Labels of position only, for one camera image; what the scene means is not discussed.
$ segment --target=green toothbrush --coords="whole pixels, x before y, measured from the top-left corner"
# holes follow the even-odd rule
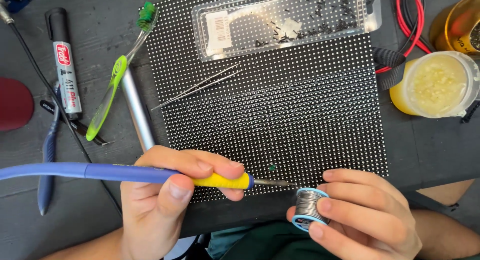
[[[141,33],[138,35],[137,41],[133,44],[133,48],[126,55],[120,56],[115,65],[113,66],[112,77],[110,83],[106,89],[105,95],[98,106],[98,110],[88,126],[86,138],[88,141],[93,140],[95,136],[99,133],[100,128],[102,127],[107,114],[109,113],[110,106],[112,105],[113,97],[119,86],[120,80],[123,77],[123,74],[127,70],[130,62],[134,58],[137,51],[140,49],[142,44],[145,42],[147,36],[153,31],[157,20],[159,19],[159,10],[150,2],[145,2],[143,9],[139,12],[140,18],[137,20],[137,26],[141,28]]]

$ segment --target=plastic blister pack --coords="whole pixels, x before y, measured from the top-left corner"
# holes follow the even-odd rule
[[[219,0],[192,9],[201,61],[376,30],[380,0]]]

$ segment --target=hand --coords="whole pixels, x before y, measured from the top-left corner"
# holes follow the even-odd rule
[[[310,237],[343,260],[414,259],[422,248],[405,197],[385,179],[369,172],[334,169],[317,188],[330,198],[317,202],[329,219],[313,222]],[[291,221],[295,207],[287,212]]]
[[[241,163],[204,151],[177,151],[154,146],[135,165],[164,167],[187,176],[172,175],[164,184],[122,182],[123,237],[121,253],[125,259],[161,259],[180,235],[184,211],[194,192],[189,177],[206,178],[213,172],[226,178],[239,178]],[[238,201],[243,190],[220,188],[227,198]]]

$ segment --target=blue pliers handle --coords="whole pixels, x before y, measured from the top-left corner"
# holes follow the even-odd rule
[[[60,93],[59,85],[56,87],[55,92],[57,93],[57,95]],[[45,137],[45,141],[43,142],[43,147],[42,147],[44,163],[52,163],[55,161],[56,136],[57,136],[57,128],[58,128],[59,118],[60,118],[60,111],[59,111],[59,106],[57,105],[55,100],[53,100],[53,104],[55,105],[55,112],[53,113],[53,121],[52,121],[52,124],[50,125],[50,128],[48,129],[48,134]],[[42,214],[42,216],[45,215],[45,213],[47,213],[47,209],[49,208],[52,194],[53,194],[53,176],[47,176],[47,175],[40,176],[38,180],[37,202],[38,202],[38,209],[40,210],[40,214]]]

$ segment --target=yellow grip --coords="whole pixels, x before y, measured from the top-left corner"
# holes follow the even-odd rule
[[[248,189],[250,184],[250,177],[247,173],[243,173],[243,175],[237,179],[227,179],[219,174],[213,173],[210,177],[203,179],[192,178],[192,180],[196,186],[232,189]]]

